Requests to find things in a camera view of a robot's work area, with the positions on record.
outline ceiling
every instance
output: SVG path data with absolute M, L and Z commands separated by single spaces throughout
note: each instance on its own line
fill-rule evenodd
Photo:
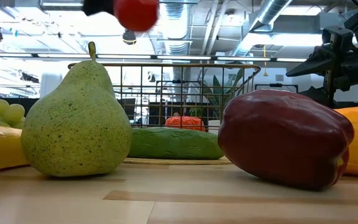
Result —
M 217 19 L 212 28 L 219 28 L 217 37 L 212 46 L 211 54 L 216 52 L 230 52 L 242 39 L 242 26 L 246 14 L 255 12 L 260 7 L 259 0 L 227 1 L 226 12 L 222 23 L 217 25 Z M 200 0 L 191 5 L 190 33 L 187 40 L 190 42 L 190 55 L 203 54 L 203 42 L 208 20 L 211 14 L 213 1 Z M 215 17 L 220 14 L 220 7 Z M 315 16 L 325 9 L 332 13 L 344 12 L 353 8 L 349 1 L 338 0 L 294 0 L 282 15 Z M 87 54 L 89 41 L 95 42 L 99 54 L 166 54 L 164 33 L 172 32 L 172 26 L 159 20 L 147 33 L 137 34 L 137 43 L 127 45 L 122 41 L 124 28 L 114 16 L 105 12 L 93 16 L 85 16 L 81 11 L 42 11 L 37 7 L 0 7 L 0 27 L 3 41 L 0 42 L 0 52 L 23 53 L 60 53 L 60 54 Z M 290 57 L 307 58 L 318 45 L 321 38 L 316 35 L 313 40 L 287 41 L 285 44 L 268 44 L 266 48 L 253 47 L 250 51 L 255 57 Z M 0 58 L 0 64 L 6 69 L 0 70 L 0 76 L 12 82 L 21 82 L 16 78 L 17 71 L 25 71 L 40 78 L 42 67 L 40 62 L 29 60 L 5 63 L 8 60 Z M 294 63 L 275 63 L 274 67 L 291 67 Z

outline air duct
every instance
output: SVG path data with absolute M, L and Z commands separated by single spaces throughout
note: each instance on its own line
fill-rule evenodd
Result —
M 244 30 L 245 36 L 232 51 L 231 56 L 245 57 L 253 47 L 250 44 L 248 33 L 259 27 L 272 25 L 291 2 L 292 0 L 264 0 L 258 11 L 258 16 L 253 21 L 247 15 L 245 22 L 249 23 L 248 30 Z
M 165 31 L 163 38 L 173 41 L 165 42 L 165 50 L 168 55 L 187 55 L 189 53 L 190 43 L 181 41 L 188 37 L 190 5 L 181 3 L 163 3 L 160 4 L 160 17 L 164 22 Z M 189 80 L 189 68 L 173 68 L 173 80 Z M 180 88 L 173 88 L 174 93 L 180 92 Z

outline red tomato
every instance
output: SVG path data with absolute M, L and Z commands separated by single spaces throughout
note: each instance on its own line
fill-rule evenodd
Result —
M 158 19 L 158 0 L 114 0 L 114 15 L 126 29 L 148 31 Z

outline table surface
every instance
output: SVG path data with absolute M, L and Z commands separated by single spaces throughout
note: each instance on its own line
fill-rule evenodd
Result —
M 0 172 L 0 223 L 358 224 L 358 178 L 317 193 L 261 182 L 233 165 L 122 164 L 68 180 L 21 167 Z

